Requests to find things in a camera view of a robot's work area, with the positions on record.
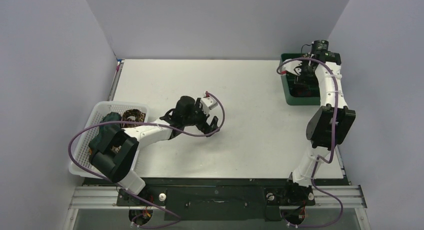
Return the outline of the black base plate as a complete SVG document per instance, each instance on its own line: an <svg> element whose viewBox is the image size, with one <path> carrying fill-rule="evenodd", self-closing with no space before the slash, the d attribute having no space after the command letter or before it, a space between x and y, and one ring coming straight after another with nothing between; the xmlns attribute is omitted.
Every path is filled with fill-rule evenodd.
<svg viewBox="0 0 424 230"><path fill-rule="evenodd" d="M142 216L146 223L149 207L158 205L170 210L166 220L183 221L265 221L291 220L304 207L317 207L319 194L341 206L341 197L322 188L293 183L290 178L147 178L146 187L137 197L118 191L119 207L134 207L129 216Z"/></svg>

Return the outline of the white plastic basket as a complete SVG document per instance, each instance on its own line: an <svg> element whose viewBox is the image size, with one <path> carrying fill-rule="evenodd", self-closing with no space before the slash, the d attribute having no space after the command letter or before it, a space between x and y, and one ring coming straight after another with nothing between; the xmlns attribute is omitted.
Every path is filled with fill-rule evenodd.
<svg viewBox="0 0 424 230"><path fill-rule="evenodd" d="M123 115L125 111L133 109L137 109L145 114L143 120L144 122L148 120L150 114L150 107L146 104L125 101L101 101L94 106L85 126L89 127L91 125L100 123L102 119L111 112ZM77 137L78 142L73 152L73 157L83 167L89 169L94 173L101 174L100 171L98 171L94 166L89 163L89 142L94 138L95 135L98 134L98 132L98 128L92 128ZM72 161L68 166L68 170L71 174L83 178L99 178L98 176L95 176L94 174L81 169Z"/></svg>

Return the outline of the dark green tie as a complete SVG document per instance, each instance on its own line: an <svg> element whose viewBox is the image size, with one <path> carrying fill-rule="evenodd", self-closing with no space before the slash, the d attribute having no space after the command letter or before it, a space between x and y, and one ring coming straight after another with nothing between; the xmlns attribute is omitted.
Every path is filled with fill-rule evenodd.
<svg viewBox="0 0 424 230"><path fill-rule="evenodd" d="M121 120L122 120L122 116L118 112L110 112L102 118L100 123L114 122L114 121L121 121Z"/></svg>

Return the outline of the red navy striped tie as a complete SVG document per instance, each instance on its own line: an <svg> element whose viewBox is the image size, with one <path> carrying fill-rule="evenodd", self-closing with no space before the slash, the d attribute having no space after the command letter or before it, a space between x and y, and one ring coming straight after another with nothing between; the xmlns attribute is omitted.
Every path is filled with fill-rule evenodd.
<svg viewBox="0 0 424 230"><path fill-rule="evenodd" d="M293 95L296 98L313 98L315 96L313 89L303 85L295 87L293 89Z"/></svg>

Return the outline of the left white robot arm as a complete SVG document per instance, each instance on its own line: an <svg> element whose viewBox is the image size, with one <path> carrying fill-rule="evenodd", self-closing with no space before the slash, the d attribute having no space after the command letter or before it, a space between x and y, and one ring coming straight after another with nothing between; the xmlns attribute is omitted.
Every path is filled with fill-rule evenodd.
<svg viewBox="0 0 424 230"><path fill-rule="evenodd" d="M209 137L219 131L218 117L208 121L210 112L219 101L206 93L196 99L181 96L174 108L153 122L135 127L107 121L99 126L98 134L89 143L89 163L111 182L129 191L136 205L149 199L145 181L132 168L138 150L157 142L172 140L184 133L186 127L196 127Z"/></svg>

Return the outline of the brown patterned tie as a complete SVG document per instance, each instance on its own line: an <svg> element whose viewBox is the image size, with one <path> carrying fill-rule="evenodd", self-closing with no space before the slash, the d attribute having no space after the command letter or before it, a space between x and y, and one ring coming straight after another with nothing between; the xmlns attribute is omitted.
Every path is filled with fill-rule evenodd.
<svg viewBox="0 0 424 230"><path fill-rule="evenodd" d="M144 122L146 114L139 109L129 109L122 114L122 120L128 122Z"/></svg>

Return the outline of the aluminium rail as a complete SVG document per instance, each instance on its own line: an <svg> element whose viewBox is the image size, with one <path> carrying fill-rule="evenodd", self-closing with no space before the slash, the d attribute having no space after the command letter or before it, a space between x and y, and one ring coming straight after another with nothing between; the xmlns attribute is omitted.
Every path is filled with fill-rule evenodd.
<svg viewBox="0 0 424 230"><path fill-rule="evenodd" d="M366 208L367 204L360 186L319 186L313 189L315 208L336 208L343 204L345 208ZM262 188L251 187L206 187L194 186L176 189L154 190L151 199L157 206L165 207L173 202L225 204L240 202L243 207L253 202L266 202L266 192ZM140 209L146 204L139 199L112 186L77 187L71 198L70 209Z"/></svg>

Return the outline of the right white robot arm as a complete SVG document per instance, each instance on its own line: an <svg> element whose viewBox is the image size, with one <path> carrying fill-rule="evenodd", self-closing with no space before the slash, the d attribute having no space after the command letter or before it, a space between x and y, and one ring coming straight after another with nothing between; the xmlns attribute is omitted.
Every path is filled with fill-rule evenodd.
<svg viewBox="0 0 424 230"><path fill-rule="evenodd" d="M296 75L296 86L316 87L319 108L306 127L310 142L298 167L292 172L294 184L309 187L321 164L333 162L335 148L347 136L356 112L348 107L342 88L342 62L339 53L329 51L327 40L315 40L309 53L285 65Z"/></svg>

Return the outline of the green compartment tray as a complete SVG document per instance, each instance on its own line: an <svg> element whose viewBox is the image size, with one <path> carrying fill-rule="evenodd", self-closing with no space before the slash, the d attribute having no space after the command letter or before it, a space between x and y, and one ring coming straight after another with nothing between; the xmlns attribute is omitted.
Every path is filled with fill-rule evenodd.
<svg viewBox="0 0 424 230"><path fill-rule="evenodd" d="M280 75L284 97L290 106L319 106L320 90L315 75L304 78L302 82L297 81L297 76L291 72Z"/></svg>

